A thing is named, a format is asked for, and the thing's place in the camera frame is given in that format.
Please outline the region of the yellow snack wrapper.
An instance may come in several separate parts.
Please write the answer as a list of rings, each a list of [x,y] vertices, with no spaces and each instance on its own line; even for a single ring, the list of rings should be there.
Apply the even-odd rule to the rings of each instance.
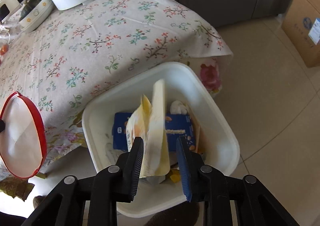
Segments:
[[[178,183],[181,181],[181,175],[179,169],[171,169],[167,174],[167,177],[173,182]]]

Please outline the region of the milk carton red blue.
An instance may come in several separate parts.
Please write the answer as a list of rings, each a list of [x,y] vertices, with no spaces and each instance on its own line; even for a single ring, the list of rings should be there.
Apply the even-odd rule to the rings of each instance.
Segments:
[[[188,111],[188,114],[190,115],[191,123],[193,126],[194,137],[195,137],[195,150],[194,150],[194,152],[200,154],[202,159],[206,160],[205,147],[201,143],[201,140],[205,138],[203,129],[201,128],[200,122],[196,118],[195,114],[193,113],[193,110],[191,109],[191,107],[189,105],[187,105],[187,111]]]

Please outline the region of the blue cardboard box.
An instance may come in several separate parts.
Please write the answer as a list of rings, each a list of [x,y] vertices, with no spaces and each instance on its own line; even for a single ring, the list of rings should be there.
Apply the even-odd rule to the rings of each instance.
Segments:
[[[115,150],[128,151],[126,139],[126,125],[131,117],[131,113],[118,112],[114,115],[112,127],[113,148]],[[185,137],[190,150],[195,150],[195,137],[190,115],[167,113],[164,121],[152,127],[152,134],[162,139],[165,132],[168,142],[169,152],[176,152],[176,140]]]

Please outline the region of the cream burger wrapper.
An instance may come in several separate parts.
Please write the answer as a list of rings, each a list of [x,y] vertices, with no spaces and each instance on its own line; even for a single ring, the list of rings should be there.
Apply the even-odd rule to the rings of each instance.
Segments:
[[[127,148],[140,137],[144,144],[141,178],[164,176],[170,170],[167,135],[165,132],[165,81],[153,85],[152,100],[143,95],[139,107],[131,114],[126,125]]]

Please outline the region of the white tissue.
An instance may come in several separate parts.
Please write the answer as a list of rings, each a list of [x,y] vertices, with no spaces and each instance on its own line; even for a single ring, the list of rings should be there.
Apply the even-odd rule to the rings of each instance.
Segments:
[[[188,114],[188,109],[187,109],[187,107],[185,106],[184,103],[182,103],[179,100],[175,100],[170,105],[170,113],[171,114],[187,115]]]

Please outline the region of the white red paper box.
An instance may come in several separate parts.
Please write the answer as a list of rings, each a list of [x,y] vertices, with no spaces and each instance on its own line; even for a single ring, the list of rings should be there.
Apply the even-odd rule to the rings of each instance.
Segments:
[[[1,159],[13,176],[28,179],[39,172],[46,156],[40,112],[28,97],[14,91],[1,110]]]

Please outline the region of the white trash bin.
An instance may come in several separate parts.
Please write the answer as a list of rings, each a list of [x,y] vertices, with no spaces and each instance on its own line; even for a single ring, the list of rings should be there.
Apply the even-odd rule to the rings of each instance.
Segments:
[[[119,152],[113,148],[114,116],[133,112],[142,96],[156,109],[148,130],[147,158],[152,165],[168,160],[164,115],[170,104],[179,100],[190,108],[200,126],[200,146],[205,163],[231,175],[240,159],[239,143],[196,74],[186,65],[169,62],[139,74],[94,98],[82,114],[82,128],[96,171],[116,163]]]

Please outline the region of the floral tablecloth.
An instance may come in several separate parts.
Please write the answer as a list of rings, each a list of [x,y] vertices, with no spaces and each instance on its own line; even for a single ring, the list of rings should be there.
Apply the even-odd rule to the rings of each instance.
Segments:
[[[96,96],[167,61],[188,65],[211,95],[233,54],[216,29],[175,0],[94,0],[53,10],[25,34],[18,14],[1,58],[1,102],[28,97],[44,123],[49,165],[85,141],[81,117]]]

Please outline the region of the small orange tomato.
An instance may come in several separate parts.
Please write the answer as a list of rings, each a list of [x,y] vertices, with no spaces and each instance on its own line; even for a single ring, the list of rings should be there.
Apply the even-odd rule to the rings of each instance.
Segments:
[[[8,49],[9,49],[8,44],[3,44],[3,45],[1,45],[0,54],[1,54],[1,55],[4,55],[4,54],[8,51]]]

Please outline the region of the white flower-print bowl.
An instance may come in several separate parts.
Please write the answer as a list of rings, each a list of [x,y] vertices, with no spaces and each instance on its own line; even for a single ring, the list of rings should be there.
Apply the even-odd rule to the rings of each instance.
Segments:
[[[52,0],[30,0],[21,11],[21,31],[30,33],[36,30],[51,14],[53,8]]]

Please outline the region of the lower cardboard box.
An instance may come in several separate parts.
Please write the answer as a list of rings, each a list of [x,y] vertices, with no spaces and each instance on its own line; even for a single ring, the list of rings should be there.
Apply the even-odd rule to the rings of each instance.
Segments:
[[[319,11],[307,0],[293,0],[282,29],[306,67],[319,66]]]

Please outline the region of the white plate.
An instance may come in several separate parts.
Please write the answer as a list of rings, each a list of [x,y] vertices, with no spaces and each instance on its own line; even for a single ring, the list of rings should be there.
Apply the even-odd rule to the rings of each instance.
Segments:
[[[51,14],[54,8],[53,3],[47,4],[41,11],[34,9],[22,21],[20,21],[21,31],[31,33],[36,30]]]

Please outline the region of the dark green pumpkin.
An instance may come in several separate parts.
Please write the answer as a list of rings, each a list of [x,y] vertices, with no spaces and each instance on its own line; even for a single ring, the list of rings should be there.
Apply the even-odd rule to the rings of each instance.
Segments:
[[[24,19],[40,2],[41,0],[29,0],[21,11],[19,21]]]

